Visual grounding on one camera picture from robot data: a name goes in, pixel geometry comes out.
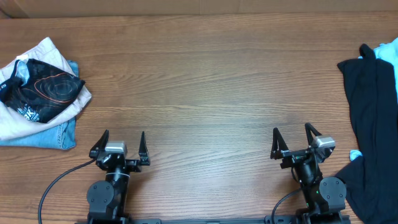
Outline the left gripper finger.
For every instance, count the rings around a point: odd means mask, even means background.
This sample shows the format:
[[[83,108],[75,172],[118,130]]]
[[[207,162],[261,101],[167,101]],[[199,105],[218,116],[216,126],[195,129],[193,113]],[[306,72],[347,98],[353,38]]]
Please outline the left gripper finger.
[[[97,158],[100,152],[105,150],[106,144],[109,139],[109,131],[106,129],[100,139],[95,143],[95,145],[90,149],[89,157]]]
[[[150,165],[150,157],[149,157],[149,152],[147,150],[146,136],[144,131],[141,134],[141,141],[139,145],[139,157],[140,157],[140,164],[142,166]]]

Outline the black t-shirt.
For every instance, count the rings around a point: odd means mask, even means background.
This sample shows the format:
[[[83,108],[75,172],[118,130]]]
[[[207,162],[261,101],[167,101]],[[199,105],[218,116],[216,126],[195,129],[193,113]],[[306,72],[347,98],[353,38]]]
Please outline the black t-shirt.
[[[342,61],[349,116],[361,155],[337,177],[363,223],[397,223],[397,93],[393,66],[363,44]]]

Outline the blue denim jeans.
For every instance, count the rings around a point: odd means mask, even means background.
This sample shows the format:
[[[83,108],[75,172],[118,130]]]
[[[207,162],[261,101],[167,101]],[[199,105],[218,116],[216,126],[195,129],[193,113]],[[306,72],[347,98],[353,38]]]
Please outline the blue denim jeans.
[[[75,146],[75,123],[76,123],[75,117],[70,119],[69,121],[59,124],[56,127],[47,129],[45,131],[41,131],[39,133],[31,134],[24,137],[14,138],[10,140],[1,139],[1,145],[43,147],[43,148],[52,148],[52,149],[72,148]]]

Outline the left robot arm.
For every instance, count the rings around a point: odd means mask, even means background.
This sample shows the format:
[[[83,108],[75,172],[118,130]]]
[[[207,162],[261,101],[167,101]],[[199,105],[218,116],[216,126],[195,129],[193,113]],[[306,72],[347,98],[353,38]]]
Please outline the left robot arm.
[[[93,183],[87,191],[88,223],[133,223],[125,212],[131,172],[150,165],[145,133],[141,134],[139,158],[128,159],[124,141],[110,141],[106,130],[90,149],[89,157],[106,172],[105,179]]]

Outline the light blue t-shirt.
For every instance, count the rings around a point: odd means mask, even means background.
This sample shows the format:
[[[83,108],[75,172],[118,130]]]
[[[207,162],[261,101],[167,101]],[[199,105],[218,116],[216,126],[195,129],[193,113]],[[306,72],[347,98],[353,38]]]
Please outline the light blue t-shirt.
[[[398,38],[387,44],[380,44],[379,47],[373,49],[376,58],[389,62],[394,67],[394,78],[396,91],[398,91],[397,84],[397,69],[398,69]]]

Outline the beige folded garment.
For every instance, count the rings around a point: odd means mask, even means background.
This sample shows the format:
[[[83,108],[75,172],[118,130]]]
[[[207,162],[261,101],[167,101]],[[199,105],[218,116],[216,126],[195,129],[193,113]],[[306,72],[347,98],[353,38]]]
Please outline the beige folded garment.
[[[72,75],[75,74],[67,60],[49,37],[46,37],[38,45],[24,52],[23,56],[46,62]],[[83,87],[77,99],[48,123],[31,122],[17,111],[1,103],[1,139],[10,140],[24,137],[56,127],[78,115],[90,100],[91,93],[86,87]]]

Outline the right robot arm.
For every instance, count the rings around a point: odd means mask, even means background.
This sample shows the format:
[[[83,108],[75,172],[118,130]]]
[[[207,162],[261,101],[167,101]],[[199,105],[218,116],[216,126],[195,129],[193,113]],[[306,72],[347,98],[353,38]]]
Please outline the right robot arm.
[[[308,146],[290,151],[278,128],[272,131],[270,158],[281,160],[282,169],[290,169],[292,178],[300,187],[282,197],[267,220],[271,223],[350,223],[349,216],[343,216],[347,189],[337,177],[324,177],[320,164],[329,158],[335,149],[335,140],[305,123]],[[279,205],[293,195],[303,193],[306,207],[293,215],[276,216]]]

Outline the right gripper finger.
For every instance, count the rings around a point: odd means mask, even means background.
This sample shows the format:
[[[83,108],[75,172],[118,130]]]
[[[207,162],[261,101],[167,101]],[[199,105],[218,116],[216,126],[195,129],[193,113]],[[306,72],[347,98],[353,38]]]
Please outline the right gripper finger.
[[[289,148],[287,147],[280,131],[278,128],[273,129],[273,140],[271,147],[271,159],[282,159],[284,158],[284,154],[289,152]]]
[[[305,132],[307,136],[308,145],[311,146],[314,140],[314,137],[321,136],[322,134],[317,131],[311,123],[305,123]]]

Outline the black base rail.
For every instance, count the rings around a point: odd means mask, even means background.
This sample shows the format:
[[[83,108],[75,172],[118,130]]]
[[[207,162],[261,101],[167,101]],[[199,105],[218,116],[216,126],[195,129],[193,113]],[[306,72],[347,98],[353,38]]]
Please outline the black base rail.
[[[161,219],[127,219],[126,221],[85,221],[83,223],[129,223],[129,224],[294,224],[303,223],[294,215],[276,215],[274,221],[270,215],[264,218],[222,218],[222,219],[196,219],[196,220],[161,220]]]

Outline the black patterned folded shirt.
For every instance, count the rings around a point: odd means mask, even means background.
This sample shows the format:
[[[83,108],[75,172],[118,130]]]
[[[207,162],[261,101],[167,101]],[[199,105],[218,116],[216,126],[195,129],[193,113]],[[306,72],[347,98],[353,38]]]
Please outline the black patterned folded shirt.
[[[85,81],[36,59],[16,60],[1,102],[31,122],[48,123],[78,97]]]

